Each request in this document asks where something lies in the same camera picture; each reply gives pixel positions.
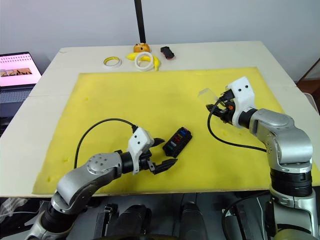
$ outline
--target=laptop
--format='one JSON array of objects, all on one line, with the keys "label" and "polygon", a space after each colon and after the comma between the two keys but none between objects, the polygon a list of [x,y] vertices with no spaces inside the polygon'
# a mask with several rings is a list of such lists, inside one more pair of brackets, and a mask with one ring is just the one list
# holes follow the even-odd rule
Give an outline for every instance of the laptop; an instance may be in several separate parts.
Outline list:
[{"label": "laptop", "polygon": [[0,118],[13,117],[40,78],[29,52],[0,54]]}]

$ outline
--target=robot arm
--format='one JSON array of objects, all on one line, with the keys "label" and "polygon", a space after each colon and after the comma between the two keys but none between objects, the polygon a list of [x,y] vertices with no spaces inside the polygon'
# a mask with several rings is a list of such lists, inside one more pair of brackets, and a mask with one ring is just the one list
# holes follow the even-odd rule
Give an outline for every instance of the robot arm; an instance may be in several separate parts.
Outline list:
[{"label": "robot arm", "polygon": [[247,128],[266,146],[270,166],[271,200],[266,205],[266,230],[270,237],[284,229],[308,233],[319,239],[316,195],[312,189],[313,147],[292,117],[256,109],[255,94],[246,77],[226,87],[211,114],[237,128]]},{"label": "robot arm", "polygon": [[38,216],[26,239],[65,239],[78,214],[99,188],[125,173],[135,175],[139,170],[149,169],[158,174],[169,169],[177,159],[165,160],[160,165],[150,160],[149,148],[163,142],[138,127],[128,141],[127,152],[98,153],[68,172],[59,181],[51,204]]}]

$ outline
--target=white table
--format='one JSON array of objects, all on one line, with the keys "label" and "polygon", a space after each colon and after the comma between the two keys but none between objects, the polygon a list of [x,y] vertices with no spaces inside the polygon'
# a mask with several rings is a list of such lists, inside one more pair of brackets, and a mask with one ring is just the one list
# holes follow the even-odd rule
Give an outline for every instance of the white table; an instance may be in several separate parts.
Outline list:
[{"label": "white table", "polygon": [[[160,47],[169,46],[176,59],[167,61]],[[313,160],[320,168],[320,116],[260,41],[152,45],[160,71],[257,67],[284,111],[311,138]],[[62,48],[0,138],[0,196],[33,195],[58,120],[79,73],[136,72],[125,58],[133,46]],[[106,69],[102,61],[118,56],[122,65]]]}]

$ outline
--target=yellow foam mat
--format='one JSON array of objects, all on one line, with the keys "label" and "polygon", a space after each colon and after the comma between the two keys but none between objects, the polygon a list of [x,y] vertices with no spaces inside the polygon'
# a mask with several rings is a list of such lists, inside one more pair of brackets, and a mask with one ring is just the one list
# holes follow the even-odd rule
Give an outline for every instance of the yellow foam mat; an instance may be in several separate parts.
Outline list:
[{"label": "yellow foam mat", "polygon": [[[168,140],[180,127],[193,138],[168,171],[153,175],[142,171],[124,174],[98,190],[103,194],[205,192],[267,189],[270,169],[264,152],[230,146],[214,139],[207,129],[209,112],[198,99],[210,88],[217,96],[234,80],[247,76],[258,109],[283,112],[255,67],[163,72],[82,73],[56,126],[34,194],[52,194],[59,179],[73,169],[82,134],[94,123],[122,118],[143,127],[154,138]],[[238,129],[213,116],[212,130],[222,139],[264,148],[247,129]],[[83,165],[92,155],[125,151],[132,135],[122,122],[105,122],[84,139],[78,158]],[[157,164],[168,159],[162,146],[151,148]],[[320,172],[313,165],[313,184]]]}]

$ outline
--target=masking tape roll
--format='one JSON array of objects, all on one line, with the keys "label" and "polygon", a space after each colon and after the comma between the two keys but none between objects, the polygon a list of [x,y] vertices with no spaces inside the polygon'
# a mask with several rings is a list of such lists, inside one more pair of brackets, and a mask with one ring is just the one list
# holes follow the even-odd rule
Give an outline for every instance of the masking tape roll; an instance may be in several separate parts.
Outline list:
[{"label": "masking tape roll", "polygon": [[[116,64],[113,65],[108,65],[107,62],[109,62],[110,60],[118,60],[118,62]],[[120,65],[122,64],[122,61],[120,58],[118,58],[117,56],[110,56],[107,57],[105,60],[103,60],[103,64],[108,68],[108,69],[114,69],[114,68],[118,68],[120,67]]]},{"label": "masking tape roll", "polygon": [[[142,58],[143,56],[150,57],[150,62],[147,66],[139,66],[139,64],[138,64],[140,58]],[[140,71],[143,71],[143,72],[148,71],[154,67],[154,57],[152,56],[152,54],[150,52],[142,51],[134,58],[134,65]]]}]

